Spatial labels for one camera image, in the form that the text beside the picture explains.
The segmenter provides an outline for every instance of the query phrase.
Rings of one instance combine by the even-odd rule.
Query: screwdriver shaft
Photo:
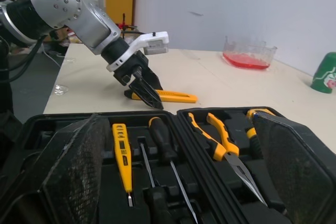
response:
[[[186,204],[187,204],[187,206],[188,206],[188,208],[189,208],[191,214],[192,214],[193,217],[194,217],[195,223],[198,224],[197,217],[196,217],[196,213],[195,213],[195,211],[194,211],[192,205],[190,204],[188,195],[187,195],[187,193],[186,193],[186,191],[185,191],[185,189],[184,189],[184,187],[183,187],[182,181],[181,181],[181,179],[180,179],[180,177],[179,177],[179,175],[178,175],[178,173],[177,173],[177,170],[176,170],[176,167],[175,167],[173,161],[170,161],[170,165],[171,165],[172,168],[173,168],[173,171],[174,171],[175,177],[176,177],[176,179],[177,179],[177,182],[178,182],[178,184],[179,184],[179,187],[180,187],[180,189],[181,189],[183,198],[184,198],[184,200],[185,200],[185,202],[186,202]]]
[[[128,193],[128,206],[133,207],[133,201],[132,201],[131,193]]]
[[[149,165],[149,162],[148,162],[148,158],[147,158],[147,154],[146,154],[146,151],[145,151],[145,147],[143,146],[143,144],[140,144],[140,147],[141,147],[141,150],[142,150],[143,160],[145,162],[145,166],[146,166],[147,172],[149,174],[149,179],[151,180],[151,185],[154,188],[155,187],[155,183],[154,183],[154,179],[153,179],[153,175],[152,175],[151,166]]]

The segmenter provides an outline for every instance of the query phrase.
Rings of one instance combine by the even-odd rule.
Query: yellow handle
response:
[[[210,145],[212,152],[210,155],[214,160],[222,161],[224,155],[227,153],[226,148],[222,146],[219,142],[214,140],[209,134],[203,131],[195,121],[195,117],[192,113],[188,113],[189,122],[192,124],[195,132],[202,134],[207,138],[207,143]]]
[[[193,94],[180,93],[175,91],[156,90],[159,94],[161,101],[163,102],[184,102],[184,103],[196,103],[197,96]],[[132,93],[133,100],[140,100],[140,98]]]
[[[132,192],[132,153],[128,141],[127,128],[123,123],[112,125],[114,152],[119,173],[126,193]]]
[[[252,120],[253,116],[258,113],[258,111],[263,111],[266,112],[268,114],[274,115],[272,112],[270,112],[268,109],[250,109],[249,111],[247,111],[246,116],[247,118],[249,118],[250,120]]]
[[[224,123],[211,113],[208,113],[208,116],[206,117],[206,121],[209,124],[216,127],[222,139],[222,145],[226,148],[227,152],[234,153],[237,156],[239,156],[239,148],[237,145],[229,142],[229,139],[230,139],[229,133]]]

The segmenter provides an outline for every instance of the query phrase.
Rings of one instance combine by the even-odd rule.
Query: yellow screwdriver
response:
[[[132,202],[132,153],[130,143],[127,136],[127,128],[123,123],[115,123],[112,125],[112,133],[114,138],[114,152],[118,163],[121,180],[124,189],[128,194],[128,205],[133,207]]]
[[[270,115],[274,115],[268,109],[250,109],[249,111],[247,111],[246,117],[252,121],[254,115],[257,114],[258,112],[265,112]],[[262,155],[263,153],[261,151],[261,146],[259,143],[256,129],[252,127],[246,132],[246,134],[247,134],[248,139],[250,140],[250,149],[251,149],[252,157],[257,158],[257,159],[263,159],[264,156]]]

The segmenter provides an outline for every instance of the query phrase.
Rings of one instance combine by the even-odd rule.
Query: pliers handle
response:
[[[213,139],[209,134],[203,131],[195,121],[195,117],[192,113],[188,113],[188,120],[193,125],[193,130],[206,137],[207,143],[211,147],[210,155],[214,160],[221,161],[227,153],[232,153],[239,156],[239,148],[229,142],[229,134],[224,123],[215,117],[213,114],[208,113],[206,120],[209,124],[216,127],[220,134],[221,143]]]

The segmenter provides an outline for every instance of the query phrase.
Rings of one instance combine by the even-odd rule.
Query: screwdriver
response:
[[[119,173],[124,185],[124,189],[128,194],[128,205],[133,207],[132,202],[132,154],[128,141],[127,128],[123,123],[115,123],[112,125],[112,133],[114,138],[114,152],[118,163]]]
[[[161,186],[155,186],[151,166],[149,165],[143,143],[140,144],[140,147],[142,150],[142,156],[145,162],[146,170],[148,172],[149,179],[152,185],[152,188],[148,189],[147,192],[148,205],[151,208],[153,218],[152,223],[176,224],[176,222],[173,220],[173,217],[168,211],[168,206],[166,202],[167,195],[165,190]]]
[[[274,115],[268,109],[250,109],[249,111],[247,111],[246,116],[252,121],[253,116],[258,112],[266,112],[268,114]],[[251,155],[257,159],[264,159],[256,129],[252,127],[246,132],[246,134],[248,139],[250,140]]]
[[[196,224],[198,224],[196,213],[191,206],[191,203],[189,201],[188,195],[183,187],[182,181],[177,173],[176,167],[174,165],[173,160],[177,159],[177,154],[172,149],[171,146],[171,139],[170,139],[170,132],[168,127],[164,124],[161,118],[151,118],[149,120],[149,131],[154,139],[154,142],[158,146],[159,152],[161,152],[161,161],[164,163],[170,163],[170,166],[173,168],[175,177],[177,179],[177,182],[179,184],[180,190],[182,192],[183,198],[193,216],[193,219]]]

